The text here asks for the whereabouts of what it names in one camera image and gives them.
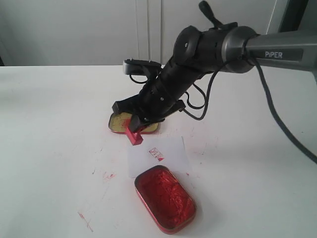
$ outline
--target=white cabinet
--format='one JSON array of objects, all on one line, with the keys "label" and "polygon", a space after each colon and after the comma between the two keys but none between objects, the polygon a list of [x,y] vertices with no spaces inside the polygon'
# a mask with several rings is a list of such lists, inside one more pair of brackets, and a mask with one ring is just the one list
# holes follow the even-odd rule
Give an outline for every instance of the white cabinet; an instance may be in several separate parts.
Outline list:
[{"label": "white cabinet", "polygon": [[[144,51],[137,1],[0,0],[0,50],[10,59],[4,50],[0,55],[11,65],[105,65],[138,58]],[[143,35],[147,41],[147,27]]]}]

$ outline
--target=red tin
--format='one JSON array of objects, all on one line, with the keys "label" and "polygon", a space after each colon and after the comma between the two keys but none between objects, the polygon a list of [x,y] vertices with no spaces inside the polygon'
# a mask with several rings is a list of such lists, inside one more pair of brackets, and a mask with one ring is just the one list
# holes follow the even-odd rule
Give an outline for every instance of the red tin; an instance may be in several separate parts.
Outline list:
[{"label": "red tin", "polygon": [[134,184],[148,212],[164,233],[174,234],[194,219],[194,200],[167,167],[152,167],[138,175]]}]

